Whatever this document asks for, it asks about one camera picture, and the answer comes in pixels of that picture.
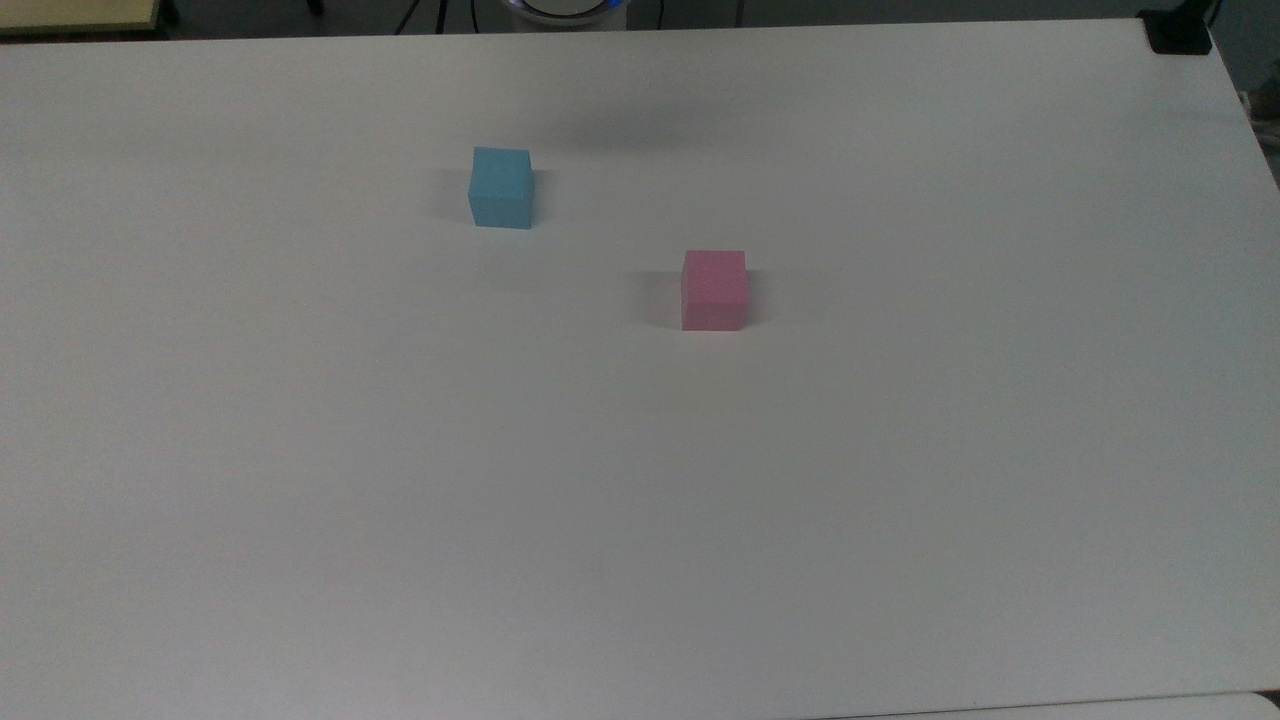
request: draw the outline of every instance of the floor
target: floor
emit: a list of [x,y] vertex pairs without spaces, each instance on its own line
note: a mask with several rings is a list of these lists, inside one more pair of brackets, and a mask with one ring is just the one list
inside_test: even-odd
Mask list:
[[[305,0],[174,0],[182,23],[169,29],[183,40],[435,32],[442,0],[326,0],[312,17]],[[447,33],[472,32],[468,0],[444,0]],[[481,32],[509,32],[499,0],[474,0]],[[628,24],[657,28],[733,27],[739,0],[632,0]],[[742,0],[745,26],[964,22],[1133,17],[1171,0]],[[1215,40],[1238,88],[1260,85],[1280,58],[1280,3],[1225,0]],[[1280,183],[1280,154],[1267,158]]]

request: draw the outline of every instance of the chair leg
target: chair leg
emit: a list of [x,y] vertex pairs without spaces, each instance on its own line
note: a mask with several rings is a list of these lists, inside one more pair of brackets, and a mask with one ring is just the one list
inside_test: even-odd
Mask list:
[[178,6],[173,4],[173,0],[160,0],[160,19],[170,26],[182,22],[182,15],[178,13]]

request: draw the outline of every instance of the black cable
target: black cable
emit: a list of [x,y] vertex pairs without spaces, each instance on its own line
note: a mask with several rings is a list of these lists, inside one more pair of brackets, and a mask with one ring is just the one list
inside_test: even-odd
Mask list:
[[1219,10],[1221,10],[1221,9],[1222,9],[1222,1],[1224,1],[1224,0],[1217,0],[1217,5],[1213,5],[1213,12],[1212,12],[1212,13],[1210,13],[1210,15],[1208,15],[1208,22],[1207,22],[1207,23],[1204,23],[1204,24],[1207,24],[1208,27],[1213,27],[1213,23],[1215,23],[1215,22],[1217,22],[1217,13],[1219,13]]
[[396,26],[396,35],[399,35],[399,33],[404,32],[404,26],[408,24],[410,17],[412,17],[413,15],[413,10],[417,9],[417,3],[419,3],[419,0],[413,0],[413,3],[410,4],[408,12],[404,13],[403,18],[401,18],[401,24]]
[[440,12],[435,14],[435,35],[444,35],[444,18],[449,17],[449,0],[440,0]]

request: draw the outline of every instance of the cube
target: cube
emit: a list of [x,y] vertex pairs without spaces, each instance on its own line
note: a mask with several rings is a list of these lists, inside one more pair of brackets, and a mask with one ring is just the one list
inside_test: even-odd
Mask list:
[[680,277],[681,327],[740,331],[746,323],[746,252],[690,250]]
[[476,147],[467,200],[471,218],[480,227],[534,227],[534,165],[529,151]]

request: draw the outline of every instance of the table surface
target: table surface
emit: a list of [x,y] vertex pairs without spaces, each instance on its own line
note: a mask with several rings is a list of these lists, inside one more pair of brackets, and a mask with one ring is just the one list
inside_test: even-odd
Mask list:
[[[0,82],[14,717],[1280,685],[1280,196],[1217,55],[1098,20]],[[532,231],[470,224],[476,145],[532,151]],[[676,329],[687,249],[746,251],[744,332]]]
[[150,29],[160,0],[4,0],[0,33]]

